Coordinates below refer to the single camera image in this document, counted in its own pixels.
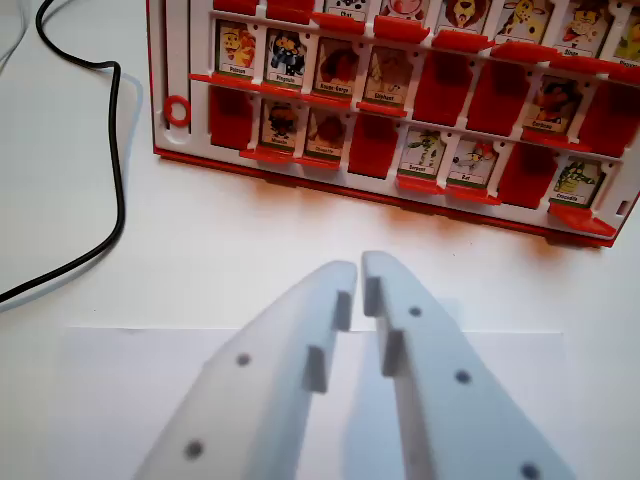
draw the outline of black cable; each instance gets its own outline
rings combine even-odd
[[[22,285],[18,285],[17,287],[14,287],[9,291],[0,294],[0,303],[6,302],[7,300],[20,295],[27,290],[31,290],[38,285],[49,282],[54,278],[64,275],[65,273],[68,273],[87,263],[92,258],[97,257],[101,253],[113,247],[120,239],[122,231],[124,230],[126,212],[124,202],[124,189],[122,187],[122,174],[120,172],[120,158],[118,156],[118,140],[116,138],[116,110],[118,106],[118,89],[120,87],[120,65],[115,61],[89,62],[87,60],[83,60],[81,58],[74,57],[73,55],[70,55],[66,52],[63,52],[58,47],[56,47],[51,42],[51,40],[49,40],[42,27],[42,18],[44,17],[45,12],[52,3],[53,0],[45,0],[44,2],[42,2],[42,5],[38,9],[38,13],[36,14],[36,30],[38,31],[38,35],[40,35],[40,38],[47,45],[47,47],[53,50],[56,55],[64,58],[66,61],[74,63],[83,68],[88,68],[90,70],[113,68],[113,79],[111,80],[111,95],[109,97],[109,148],[111,150],[111,166],[113,168],[113,183],[116,189],[118,215],[113,230],[100,245],[85,253],[84,255],[76,258],[75,260],[72,260],[66,265],[58,267],[55,270],[50,271],[49,273],[40,275],[37,278],[29,280]]]

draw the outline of red ring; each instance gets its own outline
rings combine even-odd
[[[185,115],[182,120],[173,116],[173,104],[179,103],[184,107]],[[164,116],[171,125],[176,127],[187,127],[191,123],[191,105],[188,100],[180,95],[171,95],[164,101]]]

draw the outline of guess who game board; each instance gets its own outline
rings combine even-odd
[[[593,246],[640,192],[640,7],[146,0],[154,149]]]

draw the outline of cartoon character picture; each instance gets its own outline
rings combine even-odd
[[[304,74],[306,47],[297,32],[269,30],[266,81],[300,88]]]
[[[604,42],[611,14],[606,0],[569,3],[564,27],[555,47],[563,55],[595,57]]]
[[[504,4],[498,25],[502,25],[496,34],[496,43],[504,43],[512,39],[531,43],[540,43],[547,22],[551,17],[553,6],[549,1],[519,0]]]
[[[322,94],[350,97],[359,59],[350,42],[323,38],[318,50],[313,89]]]
[[[446,145],[440,140],[440,132],[409,130],[398,173],[435,178],[445,147]]]
[[[356,22],[367,19],[369,0],[326,0],[324,11],[341,17],[353,18]]]
[[[413,65],[403,50],[374,47],[363,99],[404,106]]]
[[[599,162],[569,159],[549,200],[586,208],[591,205],[598,187],[604,180],[604,172]]]
[[[497,160],[498,153],[490,142],[460,140],[447,182],[484,188]]]
[[[547,132],[563,133],[569,127],[582,94],[576,80],[545,75],[524,125]]]
[[[264,100],[262,104],[263,145],[293,151],[297,133],[298,115],[284,102]]]
[[[346,126],[333,112],[311,109],[305,154],[340,161]]]
[[[221,21],[218,25],[218,71],[253,77],[256,39],[243,23]]]
[[[640,65],[640,9],[634,8],[614,53],[614,58],[625,67]]]
[[[428,8],[429,0],[383,0],[380,15],[422,22]]]
[[[443,0],[437,32],[442,29],[480,33],[490,4],[490,0]]]

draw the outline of white paper sheet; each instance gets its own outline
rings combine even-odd
[[[133,478],[201,365],[234,333],[69,329],[51,402],[48,478]],[[467,337],[575,469],[578,435],[562,335]],[[404,478],[395,408],[393,384],[379,373],[375,333],[339,334],[329,393],[313,399],[297,478]]]

